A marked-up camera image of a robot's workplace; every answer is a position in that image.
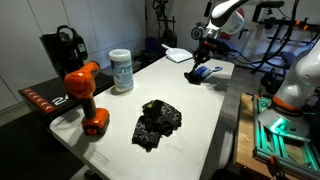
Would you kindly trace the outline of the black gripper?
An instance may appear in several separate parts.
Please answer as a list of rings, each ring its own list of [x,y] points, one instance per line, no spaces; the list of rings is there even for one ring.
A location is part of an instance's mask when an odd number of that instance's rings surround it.
[[[196,58],[194,61],[193,70],[195,70],[201,63],[204,64],[211,58],[217,56],[218,49],[216,45],[209,43],[208,41],[201,42],[196,50]]]

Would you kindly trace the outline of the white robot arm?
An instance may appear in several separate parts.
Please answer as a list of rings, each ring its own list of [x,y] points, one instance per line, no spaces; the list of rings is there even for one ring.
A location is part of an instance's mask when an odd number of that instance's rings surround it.
[[[217,5],[210,15],[207,29],[222,31],[229,35],[238,33],[244,26],[243,16],[237,12],[249,0],[228,0]],[[277,114],[300,117],[306,101],[320,87],[320,43],[307,55],[296,60],[285,77],[272,103],[264,114],[274,111]]]

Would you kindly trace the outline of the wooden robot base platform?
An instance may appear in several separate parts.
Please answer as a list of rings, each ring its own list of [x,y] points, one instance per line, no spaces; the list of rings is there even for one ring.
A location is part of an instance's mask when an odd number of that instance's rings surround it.
[[[234,142],[233,163],[241,172],[248,172],[254,180],[272,180],[267,165],[253,158],[254,118],[253,96],[242,93],[238,109],[238,125]]]

